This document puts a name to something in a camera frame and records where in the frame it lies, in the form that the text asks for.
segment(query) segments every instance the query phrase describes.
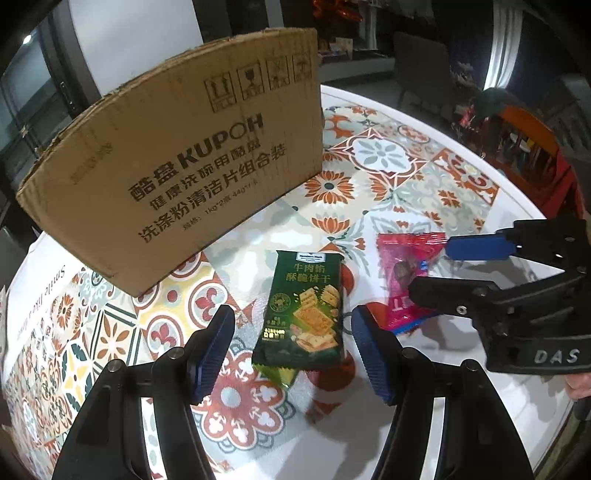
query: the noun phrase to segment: cardboard box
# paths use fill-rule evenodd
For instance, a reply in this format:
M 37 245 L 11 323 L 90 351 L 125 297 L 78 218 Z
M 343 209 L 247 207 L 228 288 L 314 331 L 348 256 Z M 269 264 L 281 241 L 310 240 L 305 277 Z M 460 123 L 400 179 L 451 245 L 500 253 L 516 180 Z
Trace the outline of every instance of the cardboard box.
M 58 134 L 17 199 L 131 295 L 322 168 L 315 30 L 167 60 Z

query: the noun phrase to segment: gray chair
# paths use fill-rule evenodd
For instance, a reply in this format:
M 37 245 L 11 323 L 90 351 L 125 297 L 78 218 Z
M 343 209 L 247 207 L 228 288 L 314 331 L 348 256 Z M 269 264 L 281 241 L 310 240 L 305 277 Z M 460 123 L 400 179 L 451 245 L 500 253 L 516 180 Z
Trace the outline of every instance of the gray chair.
M 450 105 L 453 111 L 456 105 L 454 81 L 443 43 L 395 32 L 394 54 L 394 79 L 402 89 L 398 108 L 405 94 L 410 92 L 421 100 L 418 108 L 423 111 L 423 102 L 435 105 L 439 114 L 444 105 Z

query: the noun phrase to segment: screw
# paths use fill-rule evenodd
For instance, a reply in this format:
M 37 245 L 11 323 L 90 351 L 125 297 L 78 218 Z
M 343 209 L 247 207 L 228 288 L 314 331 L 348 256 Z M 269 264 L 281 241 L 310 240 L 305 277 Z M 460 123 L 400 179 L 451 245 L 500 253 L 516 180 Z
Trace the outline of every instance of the screw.
M 107 370 L 109 372 L 116 372 L 118 369 L 121 368 L 122 365 L 123 365 L 123 360 L 119 360 L 118 358 L 116 358 L 115 360 L 111 360 L 107 364 Z
M 176 346 L 174 348 L 171 348 L 168 352 L 166 352 L 166 354 L 172 358 L 173 360 L 177 359 L 177 358 L 181 358 L 184 354 L 184 348 L 181 346 Z
M 407 346 L 402 349 L 402 355 L 404 356 L 404 358 L 408 358 L 409 360 L 415 360 L 416 358 L 418 358 L 418 351 L 416 351 L 412 347 Z
M 479 363 L 471 358 L 464 360 L 464 365 L 466 365 L 466 368 L 471 372 L 478 372 L 480 370 Z

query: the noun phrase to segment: floral tile pattern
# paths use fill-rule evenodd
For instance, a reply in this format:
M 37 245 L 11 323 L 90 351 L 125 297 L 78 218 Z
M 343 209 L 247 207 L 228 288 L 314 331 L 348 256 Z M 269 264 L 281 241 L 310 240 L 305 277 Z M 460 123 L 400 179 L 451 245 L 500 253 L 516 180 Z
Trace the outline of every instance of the floral tile pattern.
M 347 200 L 349 180 L 338 173 L 331 178 L 335 183 L 340 182 L 339 198 Z M 316 189 L 316 184 L 313 191 L 324 193 Z M 277 250 L 317 251 L 325 243 L 326 234 L 322 230 L 296 212 L 285 199 L 279 199 L 218 239 L 204 253 L 238 306 L 243 308 L 269 291 Z
M 346 102 L 333 103 L 324 117 L 318 175 L 195 253 L 143 295 L 132 299 L 82 268 L 52 299 L 4 389 L 14 442 L 37 477 L 51 477 L 69 428 L 111 359 L 153 361 L 185 345 L 221 304 L 235 311 L 235 337 L 212 394 L 192 407 L 215 472 L 270 455 L 353 401 L 366 379 L 348 330 L 350 311 L 365 303 L 378 321 L 386 311 L 377 234 L 478 233 L 498 187 L 402 117 Z M 287 392 L 251 364 L 278 249 L 344 257 L 345 361 L 330 371 L 301 372 Z M 166 479 L 152 399 L 141 403 L 152 478 Z
M 433 163 L 450 173 L 458 187 L 474 191 L 488 205 L 492 205 L 499 187 L 476 167 L 458 157 L 448 148 L 442 149 L 433 158 Z

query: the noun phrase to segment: red chair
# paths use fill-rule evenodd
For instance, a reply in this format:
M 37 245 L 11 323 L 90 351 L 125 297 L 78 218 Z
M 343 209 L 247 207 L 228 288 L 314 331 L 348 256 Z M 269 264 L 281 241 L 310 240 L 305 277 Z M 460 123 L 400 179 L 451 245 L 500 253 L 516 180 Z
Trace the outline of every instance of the red chair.
M 558 151 L 552 130 L 527 110 L 508 105 L 498 115 L 487 118 L 482 125 L 482 155 L 492 166 L 505 173 L 547 218 L 564 211 L 583 217 L 583 202 L 573 169 Z M 526 141 L 530 154 L 525 164 L 518 165 L 516 155 L 507 157 L 503 138 L 517 135 L 513 150 Z

